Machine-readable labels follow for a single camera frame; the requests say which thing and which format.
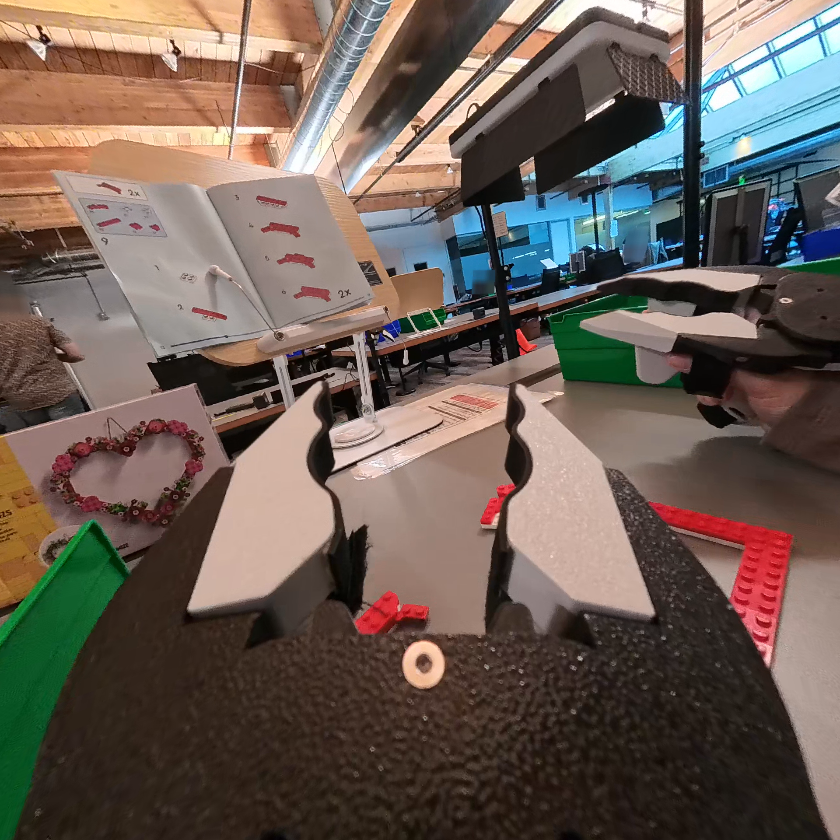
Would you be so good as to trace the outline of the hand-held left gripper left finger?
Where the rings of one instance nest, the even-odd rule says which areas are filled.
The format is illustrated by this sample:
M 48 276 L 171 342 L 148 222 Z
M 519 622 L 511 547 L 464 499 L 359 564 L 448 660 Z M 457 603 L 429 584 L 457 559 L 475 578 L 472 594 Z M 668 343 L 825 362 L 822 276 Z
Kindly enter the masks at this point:
M 310 387 L 233 467 L 187 604 L 191 618 L 256 613 L 270 637 L 299 633 L 327 600 L 362 606 L 366 530 L 346 534 L 327 487 L 329 388 Z

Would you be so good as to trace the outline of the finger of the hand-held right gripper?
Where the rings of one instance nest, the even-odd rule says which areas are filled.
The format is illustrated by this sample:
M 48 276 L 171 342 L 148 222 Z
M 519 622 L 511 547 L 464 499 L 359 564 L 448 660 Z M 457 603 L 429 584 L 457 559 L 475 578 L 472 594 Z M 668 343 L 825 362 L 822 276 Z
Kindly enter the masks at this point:
M 605 295 L 688 303 L 695 306 L 696 315 L 742 313 L 763 277 L 763 266 L 640 270 L 605 280 L 598 289 Z
M 637 378 L 648 385 L 662 385 L 677 374 L 668 356 L 681 334 L 751 340 L 758 336 L 755 324 L 731 312 L 688 316 L 671 311 L 614 310 L 582 321 L 581 329 L 632 344 Z

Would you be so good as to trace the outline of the small red lego segment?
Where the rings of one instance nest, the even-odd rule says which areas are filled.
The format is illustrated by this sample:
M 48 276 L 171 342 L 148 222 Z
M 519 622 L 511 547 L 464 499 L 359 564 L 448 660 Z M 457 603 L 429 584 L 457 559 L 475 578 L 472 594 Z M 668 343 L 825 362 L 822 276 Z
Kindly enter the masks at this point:
M 393 591 L 384 592 L 355 619 L 355 628 L 362 635 L 384 635 L 398 627 L 425 624 L 429 607 L 401 602 Z

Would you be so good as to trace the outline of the red lego heart frame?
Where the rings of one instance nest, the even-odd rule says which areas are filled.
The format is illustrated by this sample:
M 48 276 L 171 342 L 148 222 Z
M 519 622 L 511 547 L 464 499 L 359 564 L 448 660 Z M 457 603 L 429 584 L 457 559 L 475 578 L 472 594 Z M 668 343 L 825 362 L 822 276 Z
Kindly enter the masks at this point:
M 764 663 L 771 667 L 793 537 L 657 502 L 650 506 L 673 532 L 742 550 L 729 605 L 740 617 Z

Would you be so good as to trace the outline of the instruction booklet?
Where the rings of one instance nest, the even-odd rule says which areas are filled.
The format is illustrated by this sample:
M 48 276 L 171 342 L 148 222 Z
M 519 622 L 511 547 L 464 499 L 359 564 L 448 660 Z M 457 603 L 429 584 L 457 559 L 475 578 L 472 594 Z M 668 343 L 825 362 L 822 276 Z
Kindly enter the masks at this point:
M 208 188 L 53 176 L 156 356 L 260 339 L 373 300 L 313 175 Z

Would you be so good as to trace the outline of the person's right forearm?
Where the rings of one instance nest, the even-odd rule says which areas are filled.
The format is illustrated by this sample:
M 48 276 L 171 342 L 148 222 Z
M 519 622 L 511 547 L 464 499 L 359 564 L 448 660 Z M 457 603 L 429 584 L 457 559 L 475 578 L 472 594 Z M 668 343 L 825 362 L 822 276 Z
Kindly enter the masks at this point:
M 814 383 L 763 436 L 763 444 L 811 466 L 839 472 L 839 373 Z

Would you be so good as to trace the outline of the lego set box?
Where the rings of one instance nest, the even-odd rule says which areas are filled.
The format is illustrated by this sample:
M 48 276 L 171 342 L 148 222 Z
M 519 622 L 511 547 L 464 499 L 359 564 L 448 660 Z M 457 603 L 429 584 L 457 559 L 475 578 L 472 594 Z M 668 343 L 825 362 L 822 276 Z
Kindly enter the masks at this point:
M 90 520 L 122 557 L 148 548 L 229 464 L 195 385 L 3 435 L 1 462 L 3 607 Z

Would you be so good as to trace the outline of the person's right hand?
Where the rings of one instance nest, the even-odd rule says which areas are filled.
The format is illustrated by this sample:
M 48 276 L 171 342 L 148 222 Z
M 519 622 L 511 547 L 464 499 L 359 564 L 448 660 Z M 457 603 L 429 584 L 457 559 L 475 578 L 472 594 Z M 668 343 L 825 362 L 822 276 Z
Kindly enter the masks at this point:
M 726 414 L 734 419 L 738 413 L 741 424 L 761 428 L 768 433 L 792 409 L 809 390 L 811 380 L 801 376 L 798 371 L 778 374 L 762 374 L 743 369 L 735 369 L 729 377 L 727 388 L 722 398 L 699 395 L 697 408 L 703 416 L 711 414 L 718 419 L 718 414 Z

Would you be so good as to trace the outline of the green plastic bin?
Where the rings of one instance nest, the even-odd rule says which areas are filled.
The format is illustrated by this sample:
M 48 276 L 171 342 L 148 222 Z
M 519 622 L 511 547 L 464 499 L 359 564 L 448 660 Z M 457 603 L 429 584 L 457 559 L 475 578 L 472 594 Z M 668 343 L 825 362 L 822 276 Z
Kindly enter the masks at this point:
M 838 277 L 838 260 L 829 260 L 828 265 L 827 270 L 822 269 L 821 263 L 775 268 L 764 266 L 764 273 L 772 269 L 783 269 Z M 603 338 L 581 329 L 582 321 L 614 310 L 695 315 L 695 306 L 688 303 L 604 294 L 593 302 L 552 316 L 549 325 L 563 376 L 567 381 L 643 384 L 636 375 L 636 348 L 632 344 Z
M 130 572 L 85 523 L 1 632 L 1 838 L 13 838 L 40 744 L 69 672 Z

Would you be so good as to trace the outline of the computer monitor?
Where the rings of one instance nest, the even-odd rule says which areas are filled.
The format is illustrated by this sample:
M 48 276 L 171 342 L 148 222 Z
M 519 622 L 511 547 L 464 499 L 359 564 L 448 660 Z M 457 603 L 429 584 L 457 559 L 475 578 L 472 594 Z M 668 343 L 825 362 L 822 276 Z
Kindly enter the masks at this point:
M 764 179 L 706 196 L 702 266 L 753 266 L 761 262 L 771 187 L 772 181 Z
M 826 196 L 838 186 L 837 166 L 794 179 L 794 197 L 802 216 L 803 230 L 811 233 L 825 226 L 824 213 L 832 205 Z

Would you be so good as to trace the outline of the black vertical pole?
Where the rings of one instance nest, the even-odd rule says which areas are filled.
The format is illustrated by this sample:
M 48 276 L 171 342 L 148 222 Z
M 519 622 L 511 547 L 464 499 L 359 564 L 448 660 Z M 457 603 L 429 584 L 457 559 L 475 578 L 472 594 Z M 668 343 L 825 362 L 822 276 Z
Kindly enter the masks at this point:
M 684 268 L 700 265 L 701 77 L 704 3 L 684 6 Z

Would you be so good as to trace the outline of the leaflet in clear sleeve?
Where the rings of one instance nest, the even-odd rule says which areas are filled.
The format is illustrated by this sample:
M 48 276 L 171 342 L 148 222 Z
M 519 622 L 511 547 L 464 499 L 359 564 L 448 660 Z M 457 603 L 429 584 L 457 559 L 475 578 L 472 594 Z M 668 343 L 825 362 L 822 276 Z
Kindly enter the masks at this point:
M 428 395 L 411 408 L 435 416 L 440 424 L 363 459 L 352 467 L 351 474 L 357 480 L 384 476 L 461 438 L 499 424 L 505 419 L 507 402 L 508 388 L 497 385 L 455 385 Z

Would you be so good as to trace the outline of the long office desk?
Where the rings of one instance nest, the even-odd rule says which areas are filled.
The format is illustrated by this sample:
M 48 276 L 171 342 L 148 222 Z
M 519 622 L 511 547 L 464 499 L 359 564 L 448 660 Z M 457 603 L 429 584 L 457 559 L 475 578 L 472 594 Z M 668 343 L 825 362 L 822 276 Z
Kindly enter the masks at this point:
M 598 285 L 592 284 L 514 303 L 510 306 L 513 328 L 519 328 L 523 320 L 545 319 L 576 303 L 594 299 L 598 294 Z M 427 363 L 443 370 L 450 354 L 480 343 L 489 343 L 497 352 L 503 351 L 503 329 L 498 309 L 488 310 L 482 318 L 474 318 L 471 314 L 457 316 L 447 320 L 441 329 L 403 333 L 393 343 L 377 345 L 376 350 L 378 357 L 395 369 Z M 438 358 L 444 359 L 444 362 L 436 362 Z

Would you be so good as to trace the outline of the studio light on stand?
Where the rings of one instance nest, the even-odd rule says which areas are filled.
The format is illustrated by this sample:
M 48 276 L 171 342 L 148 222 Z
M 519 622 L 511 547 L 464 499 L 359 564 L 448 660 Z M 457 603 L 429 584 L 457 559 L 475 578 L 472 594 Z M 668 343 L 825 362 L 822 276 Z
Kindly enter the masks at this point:
M 661 103 L 682 103 L 664 29 L 603 7 L 575 18 L 449 136 L 460 198 L 490 223 L 490 205 L 524 199 L 533 159 L 546 193 L 660 132 Z

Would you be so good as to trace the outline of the silver spiral duct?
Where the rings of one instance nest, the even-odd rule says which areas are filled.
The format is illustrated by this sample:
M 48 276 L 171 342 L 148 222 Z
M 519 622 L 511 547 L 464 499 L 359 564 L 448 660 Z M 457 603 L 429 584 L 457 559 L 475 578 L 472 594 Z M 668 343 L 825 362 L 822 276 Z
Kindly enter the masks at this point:
M 281 170 L 314 173 L 319 142 L 391 5 L 390 1 L 338 2 L 295 124 L 280 153 Z

